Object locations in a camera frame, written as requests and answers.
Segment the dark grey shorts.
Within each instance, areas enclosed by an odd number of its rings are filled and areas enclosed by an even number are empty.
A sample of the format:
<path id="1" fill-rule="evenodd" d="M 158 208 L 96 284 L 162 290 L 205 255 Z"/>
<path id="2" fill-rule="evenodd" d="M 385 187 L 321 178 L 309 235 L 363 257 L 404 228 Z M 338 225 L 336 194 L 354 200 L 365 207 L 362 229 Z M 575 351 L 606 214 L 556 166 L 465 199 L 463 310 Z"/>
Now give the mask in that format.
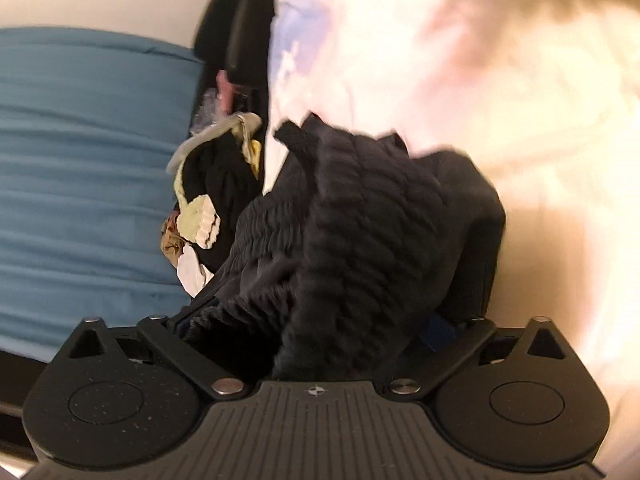
<path id="1" fill-rule="evenodd" d="M 245 380 L 384 373 L 431 318 L 487 308 L 506 213 L 455 151 L 286 122 L 288 156 L 175 333 Z"/>

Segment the pile of mixed clothes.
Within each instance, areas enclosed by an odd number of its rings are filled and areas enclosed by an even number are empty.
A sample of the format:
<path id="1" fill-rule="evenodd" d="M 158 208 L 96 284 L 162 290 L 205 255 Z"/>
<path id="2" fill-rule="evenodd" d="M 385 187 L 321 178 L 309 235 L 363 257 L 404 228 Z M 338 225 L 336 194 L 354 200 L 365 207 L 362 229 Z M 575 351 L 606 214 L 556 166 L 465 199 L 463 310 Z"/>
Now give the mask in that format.
<path id="1" fill-rule="evenodd" d="M 240 215 L 262 190 L 261 106 L 257 91 L 221 70 L 167 164 L 176 204 L 160 229 L 160 251 L 190 297 L 227 260 Z"/>

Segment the blue curtain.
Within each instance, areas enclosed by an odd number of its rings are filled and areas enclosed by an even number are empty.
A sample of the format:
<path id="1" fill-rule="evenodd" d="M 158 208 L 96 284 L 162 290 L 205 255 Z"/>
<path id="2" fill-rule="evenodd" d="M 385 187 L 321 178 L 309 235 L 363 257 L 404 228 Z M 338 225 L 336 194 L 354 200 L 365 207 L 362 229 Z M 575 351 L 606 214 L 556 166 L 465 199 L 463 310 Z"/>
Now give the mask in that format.
<path id="1" fill-rule="evenodd" d="M 131 325 L 186 303 L 160 227 L 202 70 L 165 41 L 2 30 L 4 351 L 46 362 L 83 318 Z"/>

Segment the black chair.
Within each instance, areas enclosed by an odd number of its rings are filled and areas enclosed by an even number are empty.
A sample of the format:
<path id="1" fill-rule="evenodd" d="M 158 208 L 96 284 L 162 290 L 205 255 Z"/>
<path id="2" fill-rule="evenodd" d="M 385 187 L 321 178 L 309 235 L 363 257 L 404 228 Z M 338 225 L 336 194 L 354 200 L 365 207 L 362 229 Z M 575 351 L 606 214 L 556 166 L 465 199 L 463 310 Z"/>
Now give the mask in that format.
<path id="1" fill-rule="evenodd" d="M 201 89 L 222 70 L 248 96 L 248 109 L 268 122 L 268 55 L 274 0 L 210 0 L 193 52 L 204 64 Z"/>

